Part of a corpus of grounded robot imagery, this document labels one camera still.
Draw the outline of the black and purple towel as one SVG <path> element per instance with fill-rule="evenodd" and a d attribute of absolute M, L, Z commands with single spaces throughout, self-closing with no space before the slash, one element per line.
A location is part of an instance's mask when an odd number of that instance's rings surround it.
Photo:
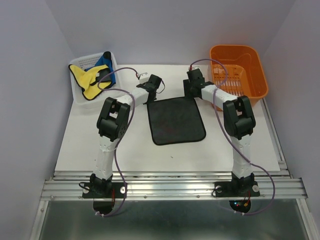
<path fill-rule="evenodd" d="M 147 105 L 152 141 L 157 146 L 195 143 L 207 133 L 194 98 L 175 97 Z"/>

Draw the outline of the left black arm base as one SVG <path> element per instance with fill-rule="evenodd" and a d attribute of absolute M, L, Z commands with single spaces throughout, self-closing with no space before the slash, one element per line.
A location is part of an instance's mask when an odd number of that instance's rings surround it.
<path fill-rule="evenodd" d="M 80 182 L 83 199 L 123 199 L 125 185 L 123 182 L 107 183 Z"/>

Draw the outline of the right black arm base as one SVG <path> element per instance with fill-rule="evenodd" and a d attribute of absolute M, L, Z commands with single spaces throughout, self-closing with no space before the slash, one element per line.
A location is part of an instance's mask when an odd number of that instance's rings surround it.
<path fill-rule="evenodd" d="M 260 191 L 254 191 L 251 183 L 247 185 L 239 185 L 233 181 L 217 181 L 214 183 L 214 191 L 212 195 L 217 198 L 245 198 L 259 197 Z"/>

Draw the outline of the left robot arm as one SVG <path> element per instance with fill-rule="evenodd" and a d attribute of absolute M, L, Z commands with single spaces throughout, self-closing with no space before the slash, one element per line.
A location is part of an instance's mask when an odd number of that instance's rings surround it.
<path fill-rule="evenodd" d="M 115 151 L 125 135 L 130 116 L 137 106 L 152 103 L 163 80 L 152 74 L 131 92 L 117 98 L 105 99 L 96 127 L 99 134 L 99 151 L 89 182 L 84 184 L 84 198 L 109 198 L 112 194 L 112 176 Z"/>

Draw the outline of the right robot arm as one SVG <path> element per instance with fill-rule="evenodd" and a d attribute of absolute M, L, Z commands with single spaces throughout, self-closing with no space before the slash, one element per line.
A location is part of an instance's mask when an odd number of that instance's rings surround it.
<path fill-rule="evenodd" d="M 249 160 L 251 137 L 256 126 L 249 98 L 229 94 L 214 83 L 205 81 L 198 68 L 189 70 L 187 77 L 183 81 L 185 96 L 208 101 L 223 111 L 220 127 L 232 147 L 231 180 L 214 182 L 213 197 L 259 197 L 260 190 Z"/>

